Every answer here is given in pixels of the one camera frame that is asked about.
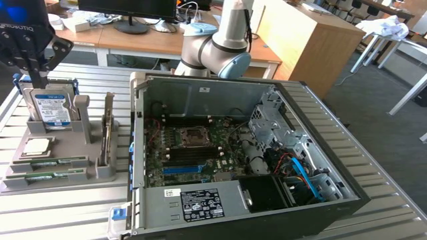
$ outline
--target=monitor stand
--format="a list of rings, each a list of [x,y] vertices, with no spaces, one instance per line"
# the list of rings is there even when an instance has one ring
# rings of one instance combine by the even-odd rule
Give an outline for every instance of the monitor stand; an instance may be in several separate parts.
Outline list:
[[[148,31],[148,26],[138,21],[132,21],[132,17],[128,17],[128,21],[116,21],[114,28],[126,34],[143,34]]]

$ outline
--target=white cloth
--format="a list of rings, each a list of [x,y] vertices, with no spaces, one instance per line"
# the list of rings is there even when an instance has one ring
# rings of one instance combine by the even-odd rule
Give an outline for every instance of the white cloth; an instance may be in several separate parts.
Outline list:
[[[375,19],[373,21],[363,20],[357,28],[366,32],[366,35],[373,33],[389,37],[393,40],[401,41],[410,33],[409,26],[399,22],[398,16],[390,16],[385,19]]]

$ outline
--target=computer monitor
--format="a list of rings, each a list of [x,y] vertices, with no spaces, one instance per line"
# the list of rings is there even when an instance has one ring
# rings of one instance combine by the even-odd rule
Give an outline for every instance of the computer monitor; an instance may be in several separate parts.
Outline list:
[[[79,9],[106,14],[128,16],[118,21],[115,29],[127,34],[143,34],[148,27],[132,21],[132,17],[175,20],[178,0],[79,0]]]

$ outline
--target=motherboard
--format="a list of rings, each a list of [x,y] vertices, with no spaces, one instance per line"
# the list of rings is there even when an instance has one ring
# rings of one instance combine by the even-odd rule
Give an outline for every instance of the motherboard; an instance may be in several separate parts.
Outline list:
[[[241,123],[231,117],[147,118],[147,187],[223,182],[246,175],[246,155],[231,136]]]

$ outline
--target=hard drive label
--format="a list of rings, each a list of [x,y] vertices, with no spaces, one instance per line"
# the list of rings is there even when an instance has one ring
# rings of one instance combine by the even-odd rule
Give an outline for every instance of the hard drive label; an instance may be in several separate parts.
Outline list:
[[[181,192],[182,210],[186,222],[225,217],[225,209],[217,188]]]
[[[67,99],[60,94],[35,95],[43,122],[50,126],[67,126],[71,123],[68,108],[64,107]]]

